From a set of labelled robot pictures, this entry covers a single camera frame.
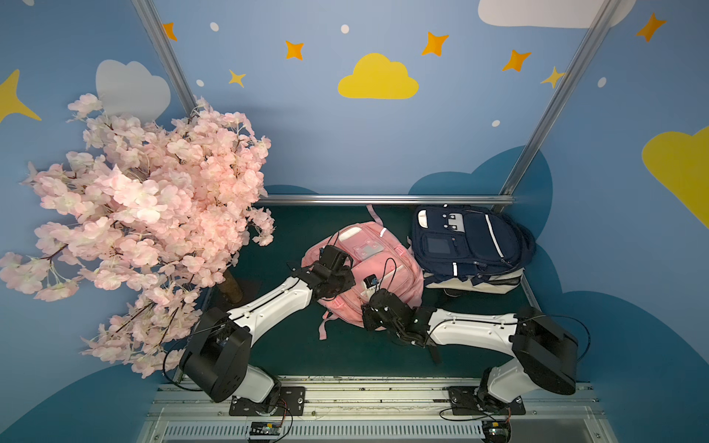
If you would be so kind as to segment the pink backpack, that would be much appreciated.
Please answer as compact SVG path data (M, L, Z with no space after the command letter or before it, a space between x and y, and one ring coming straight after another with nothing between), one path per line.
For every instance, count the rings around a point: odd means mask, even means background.
M352 258L354 287L332 301L319 300L327 313L319 325L319 339L327 339L326 323L341 319L351 325L363 328L363 304L372 297L365 292L363 280L375 274L380 279L380 289L394 293L411 308L419 308L423 302L424 276L412 251L382 223L372 206L368 206L373 220L343 227L330 238L310 247L301 265L311 265L319 258L325 245L335 245Z

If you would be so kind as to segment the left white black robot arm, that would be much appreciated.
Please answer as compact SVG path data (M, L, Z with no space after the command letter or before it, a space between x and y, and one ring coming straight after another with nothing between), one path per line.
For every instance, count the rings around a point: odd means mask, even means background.
M353 259L334 245L319 258L293 269L283 284L256 301L201 316L178 367L214 402L232 396L254 403L269 400L279 381L249 363L251 348L270 329L311 302L332 299L355 285Z

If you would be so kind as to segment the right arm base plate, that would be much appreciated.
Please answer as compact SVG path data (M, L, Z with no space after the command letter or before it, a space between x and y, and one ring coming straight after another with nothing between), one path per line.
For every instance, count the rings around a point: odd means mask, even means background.
M452 386L445 389L450 402L449 412L454 416L478 415L525 415L526 409L521 397L510 403L502 403L490 397L480 400L477 387Z

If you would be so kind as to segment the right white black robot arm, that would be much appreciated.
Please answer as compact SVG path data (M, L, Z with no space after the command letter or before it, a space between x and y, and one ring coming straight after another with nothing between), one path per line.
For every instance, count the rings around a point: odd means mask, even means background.
M481 412L496 413L531 391L576 393L578 340L533 306L515 314L483 316L442 308L410 308L380 290L362 308L367 330L384 328L403 343L434 349L463 345L511 358L484 371L474 393Z

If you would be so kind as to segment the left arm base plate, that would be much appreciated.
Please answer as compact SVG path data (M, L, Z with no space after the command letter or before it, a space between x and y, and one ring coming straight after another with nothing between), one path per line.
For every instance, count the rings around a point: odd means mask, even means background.
M264 416L276 415L301 416L304 412L306 388L302 386L275 386L262 402L252 402L246 398L232 397L230 416Z

